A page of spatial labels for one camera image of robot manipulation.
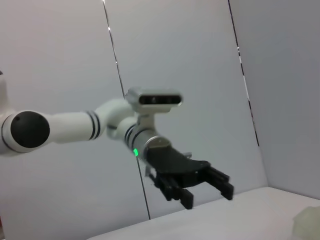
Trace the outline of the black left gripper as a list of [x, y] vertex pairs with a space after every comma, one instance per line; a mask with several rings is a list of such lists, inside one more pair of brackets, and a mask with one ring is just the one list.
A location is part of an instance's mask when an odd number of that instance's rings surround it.
[[184, 188], [206, 182], [216, 188], [227, 200], [234, 196], [230, 177], [211, 167], [207, 161], [193, 160], [171, 146], [150, 148], [146, 152], [146, 163], [155, 170], [149, 177], [155, 181], [167, 201], [180, 201], [187, 210], [194, 204], [194, 195]]

